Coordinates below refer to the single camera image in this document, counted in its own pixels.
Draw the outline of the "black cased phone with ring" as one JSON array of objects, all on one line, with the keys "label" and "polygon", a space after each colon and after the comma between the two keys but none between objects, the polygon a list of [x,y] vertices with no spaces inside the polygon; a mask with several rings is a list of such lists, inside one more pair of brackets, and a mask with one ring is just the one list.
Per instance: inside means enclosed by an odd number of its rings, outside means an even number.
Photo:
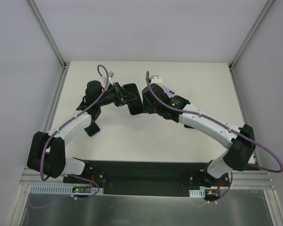
[{"label": "black cased phone with ring", "polygon": [[143,113],[143,104],[136,84],[125,84],[123,85],[123,89],[129,93],[130,100],[127,101],[127,106],[130,115],[138,115]]}]

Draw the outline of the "black phone case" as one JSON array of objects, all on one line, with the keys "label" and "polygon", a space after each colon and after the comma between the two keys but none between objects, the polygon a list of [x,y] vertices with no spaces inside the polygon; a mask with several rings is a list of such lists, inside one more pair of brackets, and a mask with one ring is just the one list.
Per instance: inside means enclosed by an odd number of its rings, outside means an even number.
[{"label": "black phone case", "polygon": [[191,127],[191,126],[188,126],[188,125],[183,125],[185,128],[188,128],[188,129],[194,129],[194,127]]}]

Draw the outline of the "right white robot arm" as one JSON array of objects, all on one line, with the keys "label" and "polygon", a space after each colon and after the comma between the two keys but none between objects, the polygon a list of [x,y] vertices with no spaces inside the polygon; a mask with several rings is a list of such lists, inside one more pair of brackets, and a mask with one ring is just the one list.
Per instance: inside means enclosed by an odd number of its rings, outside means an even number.
[{"label": "right white robot arm", "polygon": [[254,138],[253,128],[226,125],[207,116],[191,104],[189,100],[174,95],[169,97],[158,84],[150,84],[142,90],[143,111],[157,114],[166,120],[181,123],[196,129],[220,143],[225,152],[211,160],[203,170],[194,176],[197,184],[205,187],[215,185],[220,178],[231,170],[244,171],[254,152],[255,145],[249,139]]}]

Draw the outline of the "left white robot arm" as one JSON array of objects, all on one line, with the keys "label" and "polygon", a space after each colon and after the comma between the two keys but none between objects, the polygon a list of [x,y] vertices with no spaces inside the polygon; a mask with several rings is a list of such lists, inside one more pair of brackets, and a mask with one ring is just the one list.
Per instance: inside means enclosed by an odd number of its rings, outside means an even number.
[{"label": "left white robot arm", "polygon": [[96,120],[101,113],[101,107],[109,104],[116,107],[126,105],[131,115],[143,112],[136,84],[121,86],[115,82],[104,88],[99,81],[90,81],[81,103],[66,122],[50,131],[34,134],[27,167],[42,172],[44,179],[73,174],[79,183],[86,183],[90,179],[90,171],[86,169],[87,163],[76,158],[67,158],[66,146],[82,131],[90,137],[99,133],[100,128]]}]

